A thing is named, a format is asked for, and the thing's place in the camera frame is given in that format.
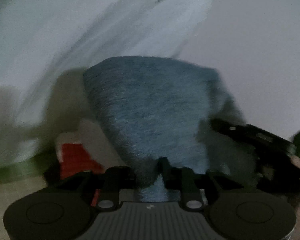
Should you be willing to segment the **blue denim jeans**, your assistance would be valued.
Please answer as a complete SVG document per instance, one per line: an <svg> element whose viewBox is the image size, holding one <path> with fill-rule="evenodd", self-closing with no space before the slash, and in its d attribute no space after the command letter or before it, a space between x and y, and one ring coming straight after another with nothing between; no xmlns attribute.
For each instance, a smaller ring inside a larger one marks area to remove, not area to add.
<svg viewBox="0 0 300 240"><path fill-rule="evenodd" d="M216 70L160 57L113 57L89 68L83 83L102 131L141 181L137 200L177 198L155 174L160 157L196 173L244 176L245 153L210 127L214 118L244 124Z"/></svg>

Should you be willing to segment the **light blue carrot-print quilt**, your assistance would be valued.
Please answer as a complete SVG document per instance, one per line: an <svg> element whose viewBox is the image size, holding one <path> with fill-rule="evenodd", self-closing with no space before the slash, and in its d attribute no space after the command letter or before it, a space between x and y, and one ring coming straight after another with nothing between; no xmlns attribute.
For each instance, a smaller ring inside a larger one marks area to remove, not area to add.
<svg viewBox="0 0 300 240"><path fill-rule="evenodd" d="M82 73L109 57L176 57L213 0L0 0L0 168L89 114Z"/></svg>

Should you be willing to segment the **grey padded headboard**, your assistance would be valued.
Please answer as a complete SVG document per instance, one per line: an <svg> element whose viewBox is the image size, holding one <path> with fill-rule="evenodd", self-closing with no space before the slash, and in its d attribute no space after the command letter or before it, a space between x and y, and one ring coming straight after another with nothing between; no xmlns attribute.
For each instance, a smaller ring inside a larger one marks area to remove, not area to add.
<svg viewBox="0 0 300 240"><path fill-rule="evenodd" d="M300 129L300 0L213 0L179 57L216 68L248 123Z"/></svg>

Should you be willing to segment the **red folded garment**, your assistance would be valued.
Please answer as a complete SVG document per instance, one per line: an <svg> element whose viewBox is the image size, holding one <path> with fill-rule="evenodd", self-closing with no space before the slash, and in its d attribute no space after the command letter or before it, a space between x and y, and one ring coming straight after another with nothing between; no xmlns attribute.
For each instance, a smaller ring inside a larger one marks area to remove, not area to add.
<svg viewBox="0 0 300 240"><path fill-rule="evenodd" d="M97 179L105 173L104 166L95 161L82 144L61 145L60 177L74 192L88 194L95 207L100 197Z"/></svg>

